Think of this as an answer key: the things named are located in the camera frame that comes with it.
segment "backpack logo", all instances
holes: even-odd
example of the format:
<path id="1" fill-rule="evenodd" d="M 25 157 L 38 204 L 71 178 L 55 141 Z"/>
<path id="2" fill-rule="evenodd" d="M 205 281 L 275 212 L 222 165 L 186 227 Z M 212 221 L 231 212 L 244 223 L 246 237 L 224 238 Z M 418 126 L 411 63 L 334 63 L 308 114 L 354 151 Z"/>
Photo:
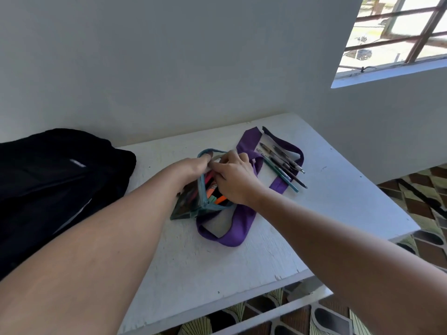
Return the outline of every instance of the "backpack logo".
<path id="1" fill-rule="evenodd" d="M 81 162 L 76 161 L 76 160 L 74 160 L 72 158 L 70 158 L 70 161 L 73 162 L 75 165 L 80 166 L 81 168 L 85 168 L 86 167 L 85 164 L 82 164 Z"/>

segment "hand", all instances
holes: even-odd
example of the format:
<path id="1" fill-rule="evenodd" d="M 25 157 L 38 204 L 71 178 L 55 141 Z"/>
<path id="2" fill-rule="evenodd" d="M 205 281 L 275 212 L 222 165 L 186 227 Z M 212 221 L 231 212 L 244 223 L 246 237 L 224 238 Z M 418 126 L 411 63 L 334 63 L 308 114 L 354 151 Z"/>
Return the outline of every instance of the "hand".
<path id="1" fill-rule="evenodd" d="M 246 153 L 229 151 L 220 159 L 220 163 L 210 162 L 216 172 L 215 180 L 219 191 L 231 202 L 249 206 L 250 199 L 265 189 L 253 173 L 253 166 Z"/>
<path id="2" fill-rule="evenodd" d="M 197 180 L 199 176 L 205 172 L 212 156 L 213 153 L 204 154 L 201 157 L 197 158 L 188 157 L 184 158 L 183 160 L 177 161 L 176 163 L 173 163 L 168 167 L 171 171 L 176 173 L 176 175 L 180 175 L 180 189 L 182 189 L 188 183 Z"/>

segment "person's right hand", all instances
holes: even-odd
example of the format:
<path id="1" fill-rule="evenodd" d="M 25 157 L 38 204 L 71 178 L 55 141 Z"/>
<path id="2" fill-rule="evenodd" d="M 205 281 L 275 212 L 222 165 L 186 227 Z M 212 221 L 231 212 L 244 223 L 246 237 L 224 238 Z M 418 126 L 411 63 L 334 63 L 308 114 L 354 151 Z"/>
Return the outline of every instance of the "person's right hand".
<path id="1" fill-rule="evenodd" d="M 249 205 L 250 198 L 265 189 L 253 173 L 247 153 L 237 154 L 231 150 L 220 159 L 220 163 L 210 162 L 216 172 L 215 180 L 219 191 L 231 202 Z"/>

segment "person's left hand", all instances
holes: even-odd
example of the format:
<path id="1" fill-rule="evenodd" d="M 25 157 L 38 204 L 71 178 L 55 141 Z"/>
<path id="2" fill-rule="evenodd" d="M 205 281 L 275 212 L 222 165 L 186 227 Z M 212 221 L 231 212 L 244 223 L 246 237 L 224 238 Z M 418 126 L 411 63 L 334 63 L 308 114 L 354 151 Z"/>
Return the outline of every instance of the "person's left hand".
<path id="1" fill-rule="evenodd" d="M 197 158 L 184 158 L 183 160 L 173 163 L 170 167 L 173 168 L 175 172 L 181 175 L 182 188 L 188 183 L 197 180 L 200 175 L 205 172 L 208 163 L 210 162 L 213 154 L 204 154 Z"/>

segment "window sill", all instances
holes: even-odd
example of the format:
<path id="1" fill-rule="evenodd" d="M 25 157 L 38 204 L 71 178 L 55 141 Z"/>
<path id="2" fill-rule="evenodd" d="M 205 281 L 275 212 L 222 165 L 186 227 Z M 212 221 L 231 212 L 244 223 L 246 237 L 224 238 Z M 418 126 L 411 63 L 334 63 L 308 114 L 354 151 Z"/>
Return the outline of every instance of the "window sill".
<path id="1" fill-rule="evenodd" d="M 352 86 L 354 84 L 362 84 L 365 82 L 381 80 L 384 78 L 392 78 L 394 76 L 407 75 L 424 70 L 431 70 L 443 67 L 447 67 L 447 58 L 445 57 L 433 61 L 419 61 L 411 65 L 397 65 L 391 68 L 388 67 L 385 69 L 372 70 L 364 73 L 353 71 L 351 74 L 349 74 L 349 76 L 336 78 L 332 82 L 331 88 Z"/>

